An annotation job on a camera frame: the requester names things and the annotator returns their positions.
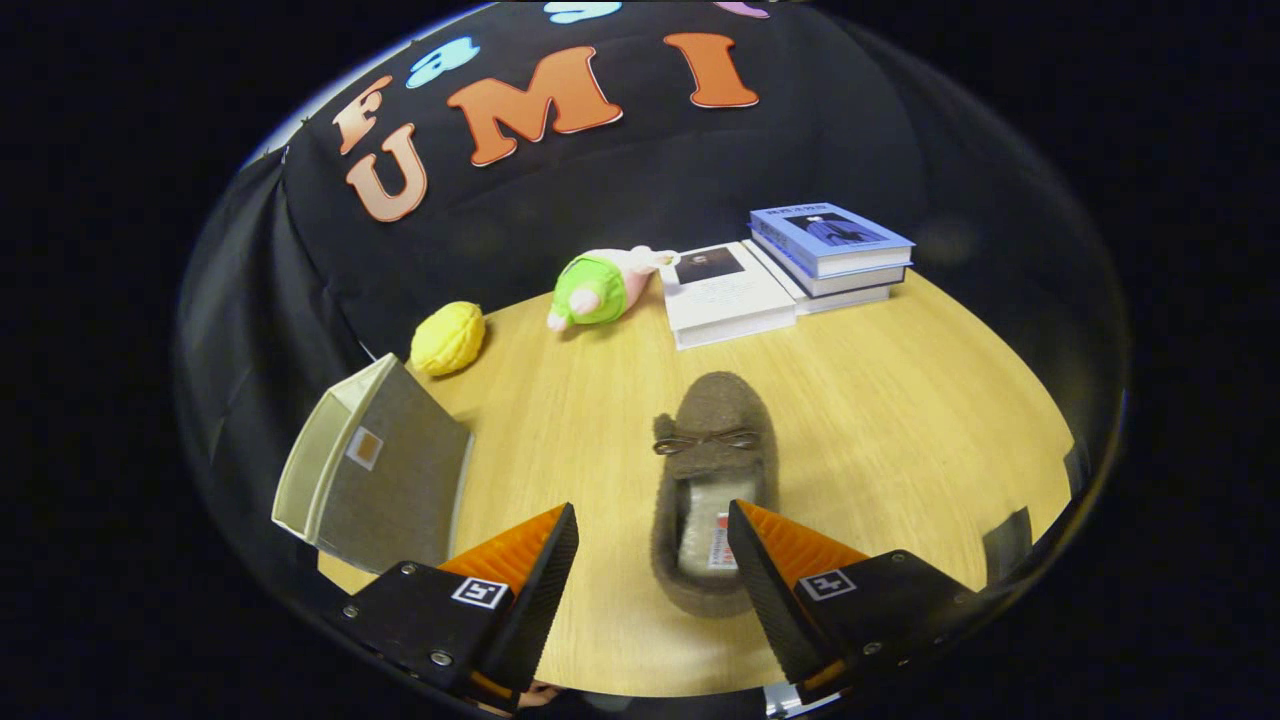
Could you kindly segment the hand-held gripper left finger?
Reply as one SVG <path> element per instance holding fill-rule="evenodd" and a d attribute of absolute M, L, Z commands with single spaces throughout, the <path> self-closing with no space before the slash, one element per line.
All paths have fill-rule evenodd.
<path fill-rule="evenodd" d="M 439 566 L 398 562 L 335 602 L 335 630 L 417 685 L 511 714 L 577 550 L 575 507 L 561 503 Z"/>

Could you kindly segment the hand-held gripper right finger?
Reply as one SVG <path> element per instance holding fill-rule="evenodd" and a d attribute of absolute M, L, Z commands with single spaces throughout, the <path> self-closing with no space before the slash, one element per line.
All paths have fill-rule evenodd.
<path fill-rule="evenodd" d="M 745 500 L 728 510 L 740 579 L 800 700 L 876 697 L 936 659 L 984 596 L 906 550 L 867 555 Z"/>

